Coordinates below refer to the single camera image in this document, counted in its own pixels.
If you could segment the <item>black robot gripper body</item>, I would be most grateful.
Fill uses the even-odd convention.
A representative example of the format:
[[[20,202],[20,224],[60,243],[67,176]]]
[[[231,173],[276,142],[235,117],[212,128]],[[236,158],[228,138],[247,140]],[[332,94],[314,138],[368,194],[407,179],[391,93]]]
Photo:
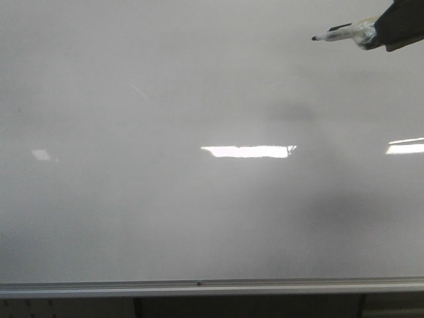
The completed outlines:
[[[393,52],[423,40],[423,0],[393,1],[374,24],[378,42]]]

